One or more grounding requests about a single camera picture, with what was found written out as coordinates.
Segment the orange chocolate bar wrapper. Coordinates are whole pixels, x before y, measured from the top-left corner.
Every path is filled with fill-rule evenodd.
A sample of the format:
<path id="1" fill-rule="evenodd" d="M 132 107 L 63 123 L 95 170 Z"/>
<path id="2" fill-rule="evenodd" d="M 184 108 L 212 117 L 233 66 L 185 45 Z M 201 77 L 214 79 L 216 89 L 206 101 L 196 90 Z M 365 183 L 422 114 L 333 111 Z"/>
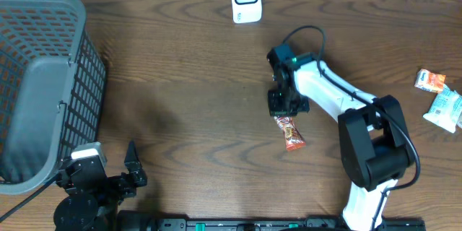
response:
<path id="1" fill-rule="evenodd" d="M 303 148 L 307 145 L 305 139 L 298 131 L 292 117 L 274 117 L 276 124 L 284 134 L 284 140 L 287 151 L 293 151 Z"/>

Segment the small orange snack packet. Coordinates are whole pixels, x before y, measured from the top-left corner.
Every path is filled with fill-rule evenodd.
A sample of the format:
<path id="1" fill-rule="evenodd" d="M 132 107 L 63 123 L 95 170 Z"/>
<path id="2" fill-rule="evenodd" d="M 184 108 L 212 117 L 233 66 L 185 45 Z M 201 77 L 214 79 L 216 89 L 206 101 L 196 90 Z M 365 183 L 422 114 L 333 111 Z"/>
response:
<path id="1" fill-rule="evenodd" d="M 444 89 L 445 78 L 446 76 L 444 74 L 437 74 L 427 69 L 420 69 L 417 73 L 414 86 L 424 91 L 441 93 Z"/>

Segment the mint green tissue pack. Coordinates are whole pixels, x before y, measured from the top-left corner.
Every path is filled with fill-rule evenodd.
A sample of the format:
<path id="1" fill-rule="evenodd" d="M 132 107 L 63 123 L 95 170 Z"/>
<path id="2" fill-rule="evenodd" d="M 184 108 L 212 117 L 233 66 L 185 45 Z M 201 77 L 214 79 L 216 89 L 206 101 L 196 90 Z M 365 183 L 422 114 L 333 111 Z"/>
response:
<path id="1" fill-rule="evenodd" d="M 437 94 L 423 118 L 454 134 L 460 115 L 461 95 L 444 84 L 443 91 Z"/>

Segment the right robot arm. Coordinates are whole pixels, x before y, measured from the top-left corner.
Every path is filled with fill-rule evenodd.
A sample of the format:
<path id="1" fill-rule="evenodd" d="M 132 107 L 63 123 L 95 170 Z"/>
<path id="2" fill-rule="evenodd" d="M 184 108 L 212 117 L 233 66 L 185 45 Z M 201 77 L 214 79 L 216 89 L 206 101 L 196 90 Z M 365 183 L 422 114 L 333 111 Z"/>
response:
<path id="1" fill-rule="evenodd" d="M 398 179 L 418 165 L 398 100 L 376 97 L 337 76 L 315 53 L 296 56 L 287 44 L 272 48 L 267 60 L 277 87 L 268 92 L 269 113 L 288 145 L 300 146 L 293 118 L 313 101 L 337 123 L 341 161 L 352 184 L 341 214 L 350 230 L 384 227 L 382 212 Z"/>

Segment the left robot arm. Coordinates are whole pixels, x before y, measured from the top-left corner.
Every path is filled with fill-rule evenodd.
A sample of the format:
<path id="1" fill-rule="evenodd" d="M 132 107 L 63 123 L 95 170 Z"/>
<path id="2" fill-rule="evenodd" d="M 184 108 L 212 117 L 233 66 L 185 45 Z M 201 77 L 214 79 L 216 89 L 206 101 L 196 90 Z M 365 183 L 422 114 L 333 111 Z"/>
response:
<path id="1" fill-rule="evenodd" d="M 106 164 L 100 142 L 84 144 L 71 152 L 70 161 L 59 170 L 56 181 L 68 194 L 53 215 L 57 230 L 120 229 L 118 207 L 147 184 L 147 174 L 133 141 L 128 143 L 125 173 L 109 177 Z"/>

